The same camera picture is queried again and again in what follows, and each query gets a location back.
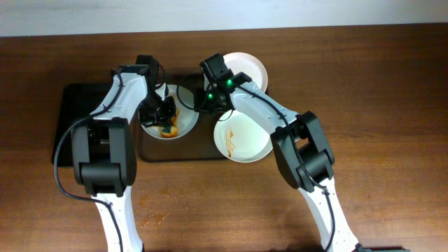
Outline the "pink plate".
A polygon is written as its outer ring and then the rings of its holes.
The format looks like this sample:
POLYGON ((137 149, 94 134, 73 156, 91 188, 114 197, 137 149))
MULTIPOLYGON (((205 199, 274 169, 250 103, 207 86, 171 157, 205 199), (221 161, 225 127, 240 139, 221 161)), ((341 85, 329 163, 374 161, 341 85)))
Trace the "pink plate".
POLYGON ((245 52, 231 52, 224 55, 223 59, 233 74, 243 72, 252 78, 260 90, 267 91, 267 70, 259 59, 245 52))

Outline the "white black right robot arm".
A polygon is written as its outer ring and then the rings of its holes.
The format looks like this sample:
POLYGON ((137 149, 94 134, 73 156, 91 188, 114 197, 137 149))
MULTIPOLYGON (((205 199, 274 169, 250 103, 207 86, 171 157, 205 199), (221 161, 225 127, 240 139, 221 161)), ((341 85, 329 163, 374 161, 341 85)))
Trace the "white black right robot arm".
POLYGON ((223 93, 225 104, 254 120, 269 134, 277 167, 299 190, 316 222, 324 251, 362 251, 337 197, 335 156, 317 116, 291 111, 258 89, 245 73, 205 74, 206 91, 223 93))

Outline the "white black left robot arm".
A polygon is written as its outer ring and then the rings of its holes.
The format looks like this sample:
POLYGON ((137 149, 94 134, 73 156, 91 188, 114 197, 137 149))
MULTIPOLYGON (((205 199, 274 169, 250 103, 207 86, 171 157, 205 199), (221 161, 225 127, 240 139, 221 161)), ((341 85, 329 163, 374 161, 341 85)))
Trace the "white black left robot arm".
POLYGON ((109 251, 143 251, 132 210, 137 158, 130 132, 135 113, 144 126, 168 126, 176 115, 159 63, 121 65, 100 105, 68 129, 76 182, 96 205, 109 251))

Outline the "yellow green sponge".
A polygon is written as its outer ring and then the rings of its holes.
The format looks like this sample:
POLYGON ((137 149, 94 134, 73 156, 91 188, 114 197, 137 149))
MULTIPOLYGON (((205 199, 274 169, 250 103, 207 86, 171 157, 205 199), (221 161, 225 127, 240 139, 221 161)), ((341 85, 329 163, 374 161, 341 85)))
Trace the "yellow green sponge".
POLYGON ((176 126, 178 115, 179 109, 177 108, 174 112, 174 115, 162 126, 159 126, 159 133, 162 138, 174 138, 178 136, 179 129, 176 126))

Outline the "white plate with sauce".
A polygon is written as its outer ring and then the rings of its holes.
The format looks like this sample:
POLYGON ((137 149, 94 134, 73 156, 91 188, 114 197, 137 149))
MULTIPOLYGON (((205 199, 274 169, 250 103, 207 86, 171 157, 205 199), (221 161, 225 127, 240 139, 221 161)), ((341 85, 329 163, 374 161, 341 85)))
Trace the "white plate with sauce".
POLYGON ((225 112, 218 119, 213 140, 220 153, 235 162, 256 162, 273 149, 269 134, 250 117, 235 110, 225 112))

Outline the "pale grey plate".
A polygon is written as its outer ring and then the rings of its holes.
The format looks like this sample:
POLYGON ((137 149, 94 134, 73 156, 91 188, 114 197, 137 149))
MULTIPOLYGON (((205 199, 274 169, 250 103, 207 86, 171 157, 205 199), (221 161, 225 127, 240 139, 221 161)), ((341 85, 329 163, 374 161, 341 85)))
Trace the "pale grey plate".
POLYGON ((174 126, 177 128, 177 130, 174 131, 175 134, 170 133, 169 136, 163 136, 161 126, 145 127, 141 125, 141 128, 144 130, 145 133, 149 134, 150 136, 156 139, 161 140, 179 139, 187 135, 193 129, 193 127, 196 125, 198 121, 199 113, 187 109, 184 105, 180 103, 180 101, 176 96, 177 95, 176 85, 167 85, 167 88, 168 88, 168 96, 174 98, 176 108, 179 110, 179 113, 174 122, 174 126))

